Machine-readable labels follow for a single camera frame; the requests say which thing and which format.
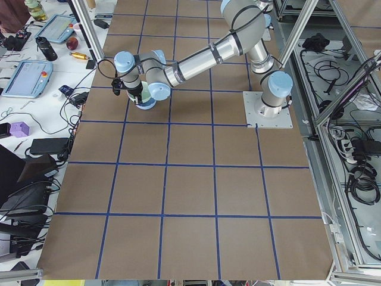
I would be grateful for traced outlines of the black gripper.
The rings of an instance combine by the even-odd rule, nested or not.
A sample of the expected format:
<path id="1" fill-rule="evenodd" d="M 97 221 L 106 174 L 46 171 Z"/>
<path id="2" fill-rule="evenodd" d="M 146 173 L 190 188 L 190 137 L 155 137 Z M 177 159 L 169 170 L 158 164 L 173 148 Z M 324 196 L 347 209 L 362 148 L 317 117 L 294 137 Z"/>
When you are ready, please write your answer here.
<path id="1" fill-rule="evenodd" d="M 143 91 L 142 82 L 140 82 L 134 88 L 127 88 L 128 96 L 129 96 L 130 100 L 132 100 L 134 102 L 135 105 L 141 105 L 143 103 L 142 91 Z"/>

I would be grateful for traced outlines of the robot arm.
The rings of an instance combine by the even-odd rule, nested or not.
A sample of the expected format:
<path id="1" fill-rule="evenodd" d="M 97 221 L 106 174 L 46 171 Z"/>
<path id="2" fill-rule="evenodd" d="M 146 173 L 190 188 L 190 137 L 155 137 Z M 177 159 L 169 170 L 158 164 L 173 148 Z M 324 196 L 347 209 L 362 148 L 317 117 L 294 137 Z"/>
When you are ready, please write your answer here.
<path id="1" fill-rule="evenodd" d="M 227 35 L 172 64 L 159 49 L 136 55 L 120 51 L 114 57 L 114 94 L 125 90 L 139 108 L 150 109 L 157 101 L 166 100 L 173 87 L 232 57 L 248 55 L 251 71 L 260 77 L 263 90 L 254 110 L 266 119 L 275 118 L 288 107 L 285 101 L 293 80 L 274 66 L 275 59 L 263 41 L 269 8 L 268 1 L 223 1 L 220 11 L 230 27 Z"/>

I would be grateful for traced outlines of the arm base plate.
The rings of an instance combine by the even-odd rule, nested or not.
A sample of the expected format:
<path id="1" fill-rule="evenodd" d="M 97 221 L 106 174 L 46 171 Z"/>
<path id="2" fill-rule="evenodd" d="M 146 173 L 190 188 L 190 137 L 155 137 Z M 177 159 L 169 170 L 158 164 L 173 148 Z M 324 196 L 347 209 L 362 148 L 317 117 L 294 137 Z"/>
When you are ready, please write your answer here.
<path id="1" fill-rule="evenodd" d="M 247 128 L 292 129 L 292 119 L 286 100 L 279 107 L 269 107 L 262 101 L 262 92 L 243 91 Z"/>

